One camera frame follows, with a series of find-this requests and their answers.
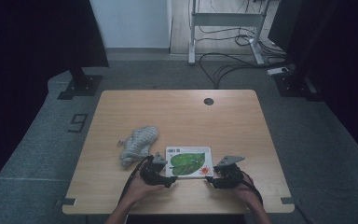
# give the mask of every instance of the leaf picture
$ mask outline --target leaf picture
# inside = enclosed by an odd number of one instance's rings
[[[183,153],[171,158],[173,175],[191,175],[205,163],[205,153]]]

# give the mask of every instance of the wooden table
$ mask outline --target wooden table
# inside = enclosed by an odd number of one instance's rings
[[[206,105],[212,98],[213,105]],[[165,147],[210,147],[213,164],[225,155],[243,156],[268,213],[290,213],[290,191],[254,91],[104,91],[98,103],[66,198],[65,214],[110,214],[135,163],[124,169],[117,143],[134,129],[158,127],[150,154]],[[170,189],[138,202],[131,214],[241,214],[248,212],[229,189],[204,179],[180,179]]]

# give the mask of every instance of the black stand base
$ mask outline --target black stand base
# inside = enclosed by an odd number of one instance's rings
[[[310,80],[305,77],[299,80],[293,75],[274,76],[275,83],[281,97],[305,97],[309,101],[322,101]]]
[[[85,75],[79,83],[72,78],[66,90],[60,93],[57,100],[72,100],[74,96],[94,96],[102,79],[103,76]]]

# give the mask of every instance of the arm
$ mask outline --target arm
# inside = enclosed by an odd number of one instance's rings
[[[105,224],[124,223],[130,209],[150,193],[164,189],[164,185],[150,186],[147,185],[139,175],[139,171],[133,178],[126,194],[121,202],[117,205],[115,211],[106,220]]]
[[[253,180],[248,175],[243,175],[243,180],[252,183]],[[256,224],[271,224],[272,222],[269,220],[269,216],[264,210],[263,204],[258,201],[257,196],[245,185],[240,184],[236,188],[233,189],[235,194],[245,202],[246,206],[251,210],[252,215],[255,218]]]

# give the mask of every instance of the picture book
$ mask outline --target picture book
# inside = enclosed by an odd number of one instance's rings
[[[166,176],[199,178],[213,176],[209,147],[166,147]]]

